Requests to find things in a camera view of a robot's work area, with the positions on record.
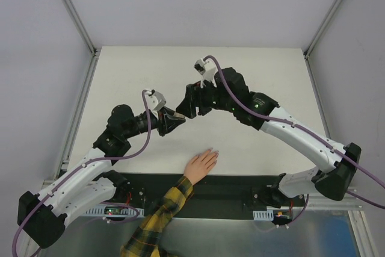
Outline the yellow plaid sleeve forearm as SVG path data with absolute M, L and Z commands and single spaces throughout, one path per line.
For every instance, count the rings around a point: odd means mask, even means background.
M 157 207 L 144 218 L 131 238 L 122 245 L 121 256 L 174 256 L 159 242 L 171 219 L 183 208 L 193 193 L 193 185 L 181 177 L 158 202 Z

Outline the person's hand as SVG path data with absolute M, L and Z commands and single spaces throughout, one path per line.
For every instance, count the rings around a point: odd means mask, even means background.
M 215 167 L 219 151 L 208 149 L 193 157 L 186 165 L 183 176 L 186 177 L 192 185 L 201 181 Z

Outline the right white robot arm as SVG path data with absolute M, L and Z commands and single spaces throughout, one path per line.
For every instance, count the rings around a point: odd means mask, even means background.
M 232 113 L 242 124 L 278 138 L 314 163 L 310 170 L 282 173 L 276 183 L 258 191 L 262 203 L 280 208 L 301 194 L 320 193 L 335 201 L 345 196 L 357 171 L 362 151 L 358 145 L 344 145 L 312 132 L 274 99 L 250 91 L 244 77 L 232 67 L 215 73 L 212 81 L 188 84 L 176 108 L 189 119 L 211 110 Z

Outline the beige nail polish bottle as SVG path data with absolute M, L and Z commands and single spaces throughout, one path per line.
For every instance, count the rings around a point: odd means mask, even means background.
M 174 113 L 174 116 L 179 118 L 179 119 L 185 119 L 185 116 L 183 114 L 180 114 L 180 113 L 177 113 L 177 112 Z

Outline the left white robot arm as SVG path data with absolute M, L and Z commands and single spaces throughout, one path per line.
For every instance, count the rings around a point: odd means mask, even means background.
M 129 138 L 156 129 L 164 136 L 185 123 L 185 116 L 167 107 L 154 113 L 134 115 L 128 105 L 118 105 L 103 133 L 80 162 L 37 194 L 25 192 L 19 198 L 17 223 L 39 248 L 53 245 L 66 227 L 90 208 L 105 200 L 126 198 L 126 179 L 113 165 L 128 159 Z

